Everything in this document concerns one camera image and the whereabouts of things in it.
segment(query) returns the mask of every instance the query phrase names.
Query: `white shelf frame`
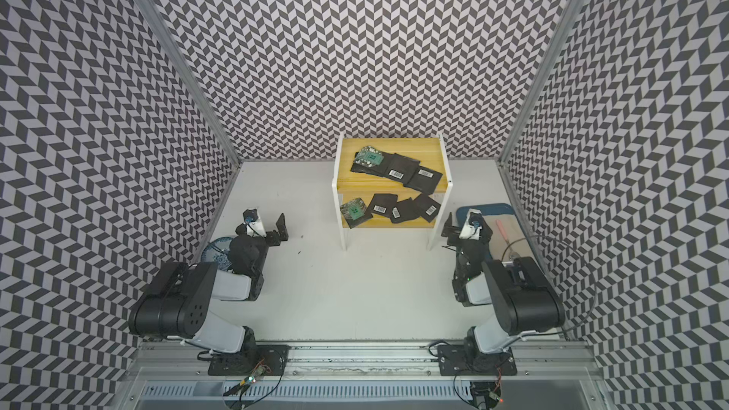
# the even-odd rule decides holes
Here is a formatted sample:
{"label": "white shelf frame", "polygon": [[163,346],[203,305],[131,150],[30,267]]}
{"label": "white shelf frame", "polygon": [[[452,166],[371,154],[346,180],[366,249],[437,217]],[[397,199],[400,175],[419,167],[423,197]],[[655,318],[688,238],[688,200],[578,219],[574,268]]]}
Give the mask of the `white shelf frame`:
{"label": "white shelf frame", "polygon": [[[443,165],[445,167],[445,179],[448,181],[448,186],[445,188],[445,194],[443,195],[443,200],[440,203],[440,210],[438,211],[438,215],[435,218],[435,224],[428,232],[428,241],[426,243],[426,249],[430,251],[433,249],[433,245],[435,245],[435,241],[437,241],[438,232],[441,229],[441,222],[443,213],[446,211],[448,207],[448,198],[451,196],[451,190],[453,189],[453,177],[451,176],[451,166],[448,164],[448,154],[445,151],[445,138],[443,137],[443,133],[438,132],[435,136],[440,141],[440,151],[443,158]],[[344,132],[341,132],[339,134],[339,140],[337,141],[337,156],[334,160],[334,177],[332,179],[332,195],[333,195],[333,201],[334,201],[334,215],[337,217],[337,226],[339,230],[339,240],[342,246],[342,250],[347,250],[347,236],[349,235],[346,231],[350,228],[345,224],[344,220],[342,219],[342,213],[339,210],[342,199],[340,198],[339,190],[337,188],[337,181],[339,179],[339,165],[342,159],[342,143],[344,142]]]}

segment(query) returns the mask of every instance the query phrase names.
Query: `blue and white plate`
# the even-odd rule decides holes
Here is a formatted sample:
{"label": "blue and white plate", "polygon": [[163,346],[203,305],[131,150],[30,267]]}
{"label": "blue and white plate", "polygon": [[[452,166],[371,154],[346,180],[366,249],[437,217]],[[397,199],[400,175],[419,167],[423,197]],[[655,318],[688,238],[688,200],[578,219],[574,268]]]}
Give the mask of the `blue and white plate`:
{"label": "blue and white plate", "polygon": [[214,240],[208,247],[203,250],[203,255],[200,257],[200,261],[214,261],[218,263],[218,269],[221,271],[227,271],[231,262],[227,259],[227,254],[230,251],[230,242],[232,237],[224,236]]}

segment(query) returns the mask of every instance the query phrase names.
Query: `checkered wall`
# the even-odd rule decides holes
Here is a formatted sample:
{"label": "checkered wall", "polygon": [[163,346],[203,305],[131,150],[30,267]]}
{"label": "checkered wall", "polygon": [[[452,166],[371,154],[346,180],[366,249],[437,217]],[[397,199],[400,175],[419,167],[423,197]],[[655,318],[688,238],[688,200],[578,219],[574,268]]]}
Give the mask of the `checkered wall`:
{"label": "checkered wall", "polygon": [[244,159],[448,135],[497,156],[566,0],[154,0]]}
{"label": "checkered wall", "polygon": [[510,162],[621,408],[729,408],[729,0],[588,0]]}
{"label": "checkered wall", "polygon": [[131,0],[0,15],[0,406],[104,405],[128,308],[192,258],[232,164]]}

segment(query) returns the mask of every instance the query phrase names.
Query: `black metal bracket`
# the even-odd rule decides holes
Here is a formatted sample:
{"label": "black metal bracket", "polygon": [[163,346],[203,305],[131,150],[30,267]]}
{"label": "black metal bracket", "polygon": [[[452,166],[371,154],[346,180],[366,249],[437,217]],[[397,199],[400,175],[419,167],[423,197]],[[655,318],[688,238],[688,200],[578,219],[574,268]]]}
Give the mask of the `black metal bracket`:
{"label": "black metal bracket", "polygon": [[[263,360],[263,364],[268,366],[271,372],[266,371],[266,376],[279,376],[286,369],[286,362],[289,357],[288,345],[258,345],[255,366],[258,361]],[[208,367],[208,375],[210,376],[244,376],[251,373],[251,359],[245,354],[224,353],[215,355],[214,360],[210,362]]]}
{"label": "black metal bracket", "polygon": [[440,375],[453,377],[458,375],[516,375],[516,365],[511,349],[501,353],[479,353],[469,360],[463,345],[438,345],[438,366]]}

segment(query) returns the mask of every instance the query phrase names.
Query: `vent grille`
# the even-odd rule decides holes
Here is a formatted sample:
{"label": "vent grille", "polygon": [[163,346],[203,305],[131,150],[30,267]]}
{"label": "vent grille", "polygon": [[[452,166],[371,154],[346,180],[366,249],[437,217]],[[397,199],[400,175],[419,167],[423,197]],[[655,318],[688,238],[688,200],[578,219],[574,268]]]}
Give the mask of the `vent grille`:
{"label": "vent grille", "polygon": [[[146,399],[174,400],[184,397],[186,400],[220,399],[222,391],[220,382],[217,386],[197,387],[200,382],[148,382],[142,393]],[[224,383],[225,390],[237,382]],[[259,382],[252,386],[244,398],[259,399],[276,387],[275,382]],[[470,400],[470,382],[463,380],[456,384],[456,389],[463,399]],[[297,381],[282,382],[278,389],[267,400],[272,401],[457,401],[459,398],[453,391],[453,382],[446,381]]]}
{"label": "vent grille", "polygon": [[148,382],[142,392],[143,397],[190,397],[195,391],[195,383]]}

